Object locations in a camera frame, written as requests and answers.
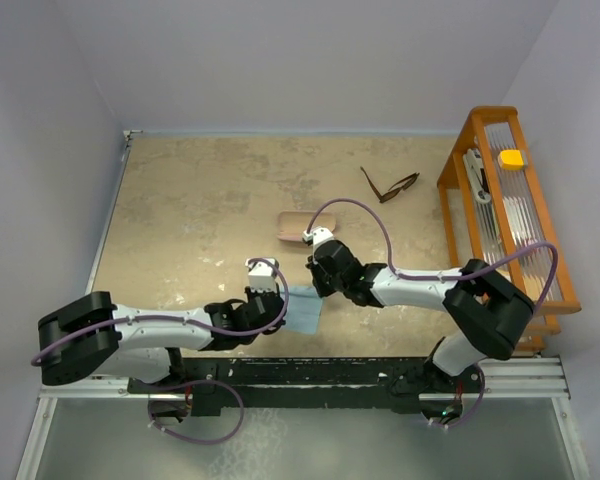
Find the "blue tape patch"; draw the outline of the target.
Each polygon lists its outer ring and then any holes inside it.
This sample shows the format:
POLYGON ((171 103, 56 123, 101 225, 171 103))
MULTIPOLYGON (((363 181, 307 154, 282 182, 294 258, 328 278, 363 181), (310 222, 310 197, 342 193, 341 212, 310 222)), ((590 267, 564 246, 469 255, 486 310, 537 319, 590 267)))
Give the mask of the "blue tape patch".
POLYGON ((284 328, 306 335, 317 333, 323 299, 312 286, 291 286, 284 328))

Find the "pink glasses case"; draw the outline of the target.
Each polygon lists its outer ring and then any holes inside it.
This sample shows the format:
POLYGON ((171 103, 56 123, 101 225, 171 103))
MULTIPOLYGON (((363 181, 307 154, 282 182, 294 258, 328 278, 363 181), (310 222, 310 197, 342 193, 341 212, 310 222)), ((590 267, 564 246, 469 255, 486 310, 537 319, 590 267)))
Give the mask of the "pink glasses case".
MULTIPOLYGON (((277 238, 281 241, 302 243, 302 235, 313 216, 313 211, 281 211, 277 217, 277 238)), ((330 212, 323 211, 318 215, 317 219, 313 223, 313 226, 335 230, 337 227, 336 216, 330 212)))

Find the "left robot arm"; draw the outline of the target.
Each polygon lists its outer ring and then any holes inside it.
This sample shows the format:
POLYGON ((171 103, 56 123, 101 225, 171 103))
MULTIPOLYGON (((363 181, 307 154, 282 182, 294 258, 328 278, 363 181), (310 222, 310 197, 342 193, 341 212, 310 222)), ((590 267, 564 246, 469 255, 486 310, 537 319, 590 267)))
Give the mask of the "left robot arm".
POLYGON ((157 311, 116 304, 109 292, 93 292, 39 320, 39 351, 31 364, 46 386, 105 375, 174 392, 186 378, 183 350, 229 351, 283 325, 285 291, 247 288, 245 293, 243 299, 191 310, 157 311))

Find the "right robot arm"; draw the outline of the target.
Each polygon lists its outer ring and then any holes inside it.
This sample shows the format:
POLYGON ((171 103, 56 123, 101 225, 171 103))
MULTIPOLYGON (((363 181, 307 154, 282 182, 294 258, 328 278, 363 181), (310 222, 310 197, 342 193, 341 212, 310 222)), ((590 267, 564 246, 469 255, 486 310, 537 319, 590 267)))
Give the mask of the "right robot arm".
POLYGON ((535 309, 533 301, 497 271, 463 280, 420 280, 385 263, 361 263, 339 240, 313 249, 306 268, 322 298, 340 293, 359 307, 412 306, 447 313, 458 331, 443 338, 425 366, 426 383, 447 391, 485 358, 507 360, 535 309))

